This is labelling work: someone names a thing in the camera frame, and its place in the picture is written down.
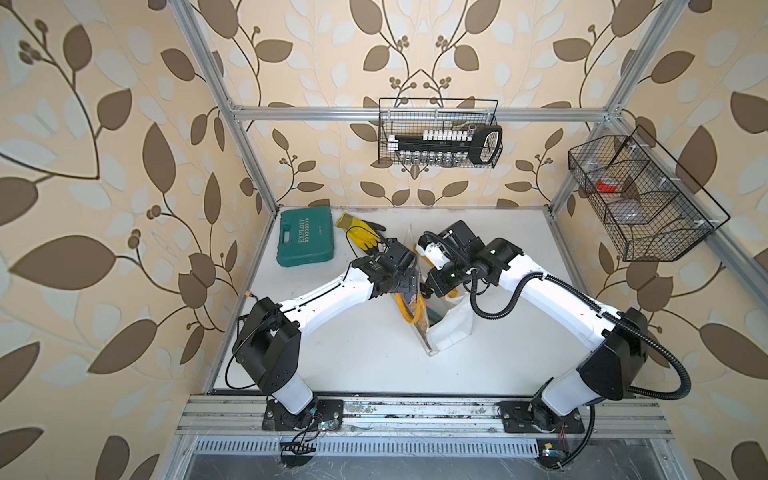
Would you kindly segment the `white canvas pouch yellow handles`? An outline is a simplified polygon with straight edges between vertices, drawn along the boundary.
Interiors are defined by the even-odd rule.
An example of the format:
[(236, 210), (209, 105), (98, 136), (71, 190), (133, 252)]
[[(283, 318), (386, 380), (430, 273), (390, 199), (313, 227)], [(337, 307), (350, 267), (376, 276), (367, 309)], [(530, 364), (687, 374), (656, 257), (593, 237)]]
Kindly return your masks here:
[(415, 259), (406, 271), (405, 283), (396, 288), (394, 299), (427, 354), (434, 356), (472, 333), (474, 312), (469, 294), (461, 289), (454, 289), (443, 297), (428, 290), (427, 274), (434, 265), (417, 246), (411, 227), (406, 231), (403, 244), (415, 254)]

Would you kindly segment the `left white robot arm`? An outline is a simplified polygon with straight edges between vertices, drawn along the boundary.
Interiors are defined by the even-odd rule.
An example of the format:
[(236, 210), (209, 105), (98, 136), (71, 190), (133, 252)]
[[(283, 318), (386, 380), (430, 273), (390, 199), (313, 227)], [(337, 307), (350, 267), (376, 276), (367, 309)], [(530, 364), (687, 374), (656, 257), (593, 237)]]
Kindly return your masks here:
[(359, 304), (417, 286), (415, 266), (414, 252), (387, 238), (381, 250), (352, 260), (344, 273), (302, 296), (257, 300), (234, 340), (232, 359), (263, 394), (287, 413), (304, 416), (317, 399), (298, 374), (303, 338)]

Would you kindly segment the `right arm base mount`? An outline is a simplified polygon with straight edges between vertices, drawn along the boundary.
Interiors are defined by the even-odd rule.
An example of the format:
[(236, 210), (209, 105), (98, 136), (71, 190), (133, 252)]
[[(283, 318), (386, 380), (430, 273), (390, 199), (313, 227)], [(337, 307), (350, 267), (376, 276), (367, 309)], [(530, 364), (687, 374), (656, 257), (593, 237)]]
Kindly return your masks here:
[(577, 410), (566, 416), (554, 413), (540, 400), (506, 400), (496, 404), (508, 434), (582, 434), (586, 427)]

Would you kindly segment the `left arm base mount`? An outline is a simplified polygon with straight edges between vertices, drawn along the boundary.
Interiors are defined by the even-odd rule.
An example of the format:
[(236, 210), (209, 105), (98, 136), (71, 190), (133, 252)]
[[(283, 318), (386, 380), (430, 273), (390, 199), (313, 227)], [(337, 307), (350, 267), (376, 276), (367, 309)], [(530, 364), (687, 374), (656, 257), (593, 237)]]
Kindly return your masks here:
[(276, 398), (267, 399), (261, 428), (271, 432), (336, 431), (343, 423), (344, 401), (314, 395), (307, 406), (294, 414)]

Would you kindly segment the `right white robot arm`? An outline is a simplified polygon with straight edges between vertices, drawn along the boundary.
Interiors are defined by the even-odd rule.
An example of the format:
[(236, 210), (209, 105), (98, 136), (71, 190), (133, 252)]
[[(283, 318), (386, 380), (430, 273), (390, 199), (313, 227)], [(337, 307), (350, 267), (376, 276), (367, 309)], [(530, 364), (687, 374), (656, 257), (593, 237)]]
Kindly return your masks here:
[(523, 298), (548, 314), (589, 349), (577, 366), (548, 381), (532, 399), (532, 409), (550, 416), (565, 417), (591, 402), (621, 400), (644, 366), (648, 347), (643, 340), (617, 323), (647, 332), (647, 321), (637, 312), (621, 312), (575, 289), (551, 275), (521, 248), (502, 238), (485, 245), (475, 238), (467, 252), (449, 241), (423, 235), (416, 251), (433, 265), (427, 284), (434, 293), (444, 295), (459, 284), (483, 279), (512, 293), (502, 310), (482, 310), (477, 293), (470, 291), (470, 306), (487, 320), (509, 315)]

